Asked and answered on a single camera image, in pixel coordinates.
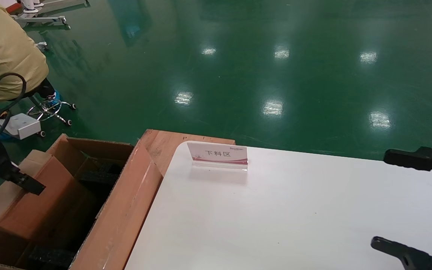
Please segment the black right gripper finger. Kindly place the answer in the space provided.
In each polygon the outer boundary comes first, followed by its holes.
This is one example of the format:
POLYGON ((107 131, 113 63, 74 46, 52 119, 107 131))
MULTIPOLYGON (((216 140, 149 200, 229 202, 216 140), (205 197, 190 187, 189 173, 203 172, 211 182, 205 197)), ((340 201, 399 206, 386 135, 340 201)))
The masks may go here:
POLYGON ((420 171, 432 171, 432 148, 420 147, 415 152, 388 149, 383 162, 420 171))
POLYGON ((372 238, 370 246, 400 260, 405 270, 432 270, 432 256, 422 250, 379 236, 372 238))

